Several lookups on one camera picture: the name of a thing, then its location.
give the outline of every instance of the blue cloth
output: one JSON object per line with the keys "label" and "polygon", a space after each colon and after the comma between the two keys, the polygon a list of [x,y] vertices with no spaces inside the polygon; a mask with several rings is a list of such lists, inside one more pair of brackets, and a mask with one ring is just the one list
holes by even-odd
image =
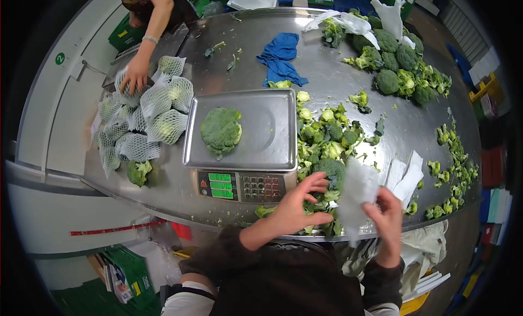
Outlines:
{"label": "blue cloth", "polygon": [[267,79],[263,83],[265,87],[269,86],[268,81],[290,80],[300,87],[309,83],[307,78],[302,78],[297,74],[296,69],[289,62],[296,57],[296,45],[299,40],[298,34],[279,33],[269,44],[265,45],[263,52],[256,57],[268,68]]}

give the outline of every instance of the person's left hand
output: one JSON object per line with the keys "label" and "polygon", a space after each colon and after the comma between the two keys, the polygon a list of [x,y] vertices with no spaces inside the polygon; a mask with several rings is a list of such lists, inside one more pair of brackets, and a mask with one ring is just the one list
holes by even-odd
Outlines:
{"label": "person's left hand", "polygon": [[317,212],[311,215],[303,213],[303,201],[318,202],[310,192],[326,191],[329,181],[325,176],[325,172],[316,172],[306,177],[295,189],[288,192],[276,209],[267,216],[266,223],[271,231],[274,231],[275,237],[296,233],[309,225],[332,222],[333,216],[329,213]]}

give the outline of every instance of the bracelet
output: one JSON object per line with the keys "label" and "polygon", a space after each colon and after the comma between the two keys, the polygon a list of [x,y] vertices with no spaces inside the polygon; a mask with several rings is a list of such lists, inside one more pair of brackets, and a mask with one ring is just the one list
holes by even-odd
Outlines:
{"label": "bracelet", "polygon": [[142,37],[143,41],[146,39],[149,39],[151,42],[154,42],[156,45],[158,45],[158,39],[154,38],[153,36],[145,35],[144,37]]}

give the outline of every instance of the green digital display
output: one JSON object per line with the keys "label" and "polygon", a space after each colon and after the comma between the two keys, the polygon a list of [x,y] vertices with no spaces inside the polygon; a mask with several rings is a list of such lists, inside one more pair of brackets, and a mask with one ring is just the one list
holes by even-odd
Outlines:
{"label": "green digital display", "polygon": [[211,181],[211,189],[232,190],[232,184],[227,182],[213,182]]}
{"label": "green digital display", "polygon": [[231,175],[224,173],[209,173],[209,180],[219,182],[231,182]]}
{"label": "green digital display", "polygon": [[233,199],[232,191],[211,190],[213,197]]}

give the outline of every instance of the green circular sign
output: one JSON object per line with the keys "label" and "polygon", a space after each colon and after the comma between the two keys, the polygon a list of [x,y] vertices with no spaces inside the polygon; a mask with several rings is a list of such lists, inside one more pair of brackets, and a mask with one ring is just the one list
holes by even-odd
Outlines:
{"label": "green circular sign", "polygon": [[63,53],[58,53],[58,55],[57,55],[56,58],[54,59],[54,61],[55,61],[56,64],[58,64],[58,65],[64,63],[64,60],[65,60],[65,54],[63,54]]}

